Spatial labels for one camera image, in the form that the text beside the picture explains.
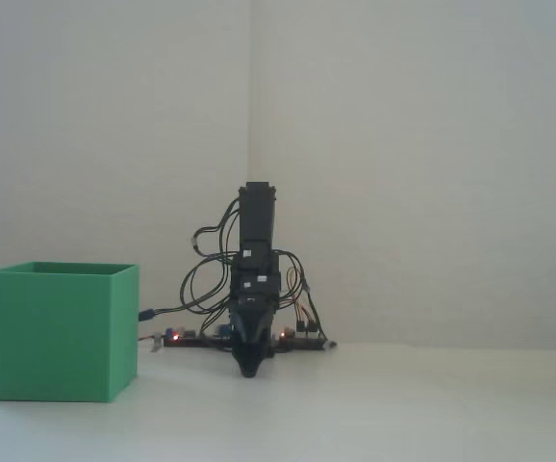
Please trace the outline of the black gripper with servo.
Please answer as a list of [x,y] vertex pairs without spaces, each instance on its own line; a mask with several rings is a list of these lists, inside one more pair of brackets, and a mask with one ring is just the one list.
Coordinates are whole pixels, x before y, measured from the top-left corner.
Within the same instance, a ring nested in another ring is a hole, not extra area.
[[[232,355],[240,373],[246,378],[255,377],[272,348],[272,324],[279,307],[279,293],[230,292],[228,301],[229,319],[232,324]],[[261,320],[258,334],[250,348],[244,319]]]

